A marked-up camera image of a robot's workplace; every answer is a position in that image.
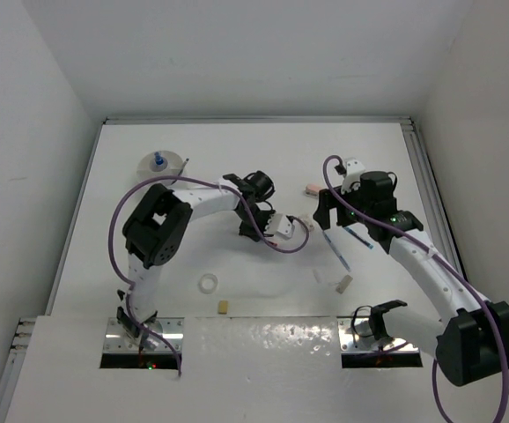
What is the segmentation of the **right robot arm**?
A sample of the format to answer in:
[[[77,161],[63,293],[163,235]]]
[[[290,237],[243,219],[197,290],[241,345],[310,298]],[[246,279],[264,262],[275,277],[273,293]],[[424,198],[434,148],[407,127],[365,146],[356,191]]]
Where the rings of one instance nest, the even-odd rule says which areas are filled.
[[[385,253],[408,272],[439,317],[421,322],[403,300],[371,308],[366,323],[353,329],[359,337],[383,341],[400,335],[429,353],[455,386],[509,372],[509,305],[477,291],[433,246],[423,224],[399,209],[397,177],[385,171],[349,171],[339,186],[318,194],[314,221],[323,230],[359,223]]]

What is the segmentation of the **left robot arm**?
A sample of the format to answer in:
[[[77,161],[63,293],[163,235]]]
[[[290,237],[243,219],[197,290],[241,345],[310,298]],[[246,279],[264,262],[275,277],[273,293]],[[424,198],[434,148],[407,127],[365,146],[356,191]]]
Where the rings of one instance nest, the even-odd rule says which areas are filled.
[[[157,317],[153,294],[160,271],[177,253],[191,222],[219,212],[234,212],[240,219],[239,235],[266,242],[275,235],[271,225],[288,220],[272,208],[260,208],[259,204],[268,202],[275,193],[274,182],[262,171],[243,178],[225,174],[216,182],[175,178],[190,182],[190,188],[167,187],[163,183],[166,179],[160,176],[137,184],[114,209],[108,228],[110,263],[128,285],[126,292],[119,292],[125,304],[118,307],[116,318],[132,338],[140,338]],[[145,185],[150,187],[122,227],[129,259],[129,274],[125,276],[114,258],[114,230],[124,203]]]

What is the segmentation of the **clear tape roll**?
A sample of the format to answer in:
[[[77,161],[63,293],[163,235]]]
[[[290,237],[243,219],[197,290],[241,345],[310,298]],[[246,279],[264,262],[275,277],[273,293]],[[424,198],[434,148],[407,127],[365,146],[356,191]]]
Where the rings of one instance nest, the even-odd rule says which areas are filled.
[[[212,294],[218,289],[218,278],[211,273],[203,274],[198,280],[198,289],[201,293]]]

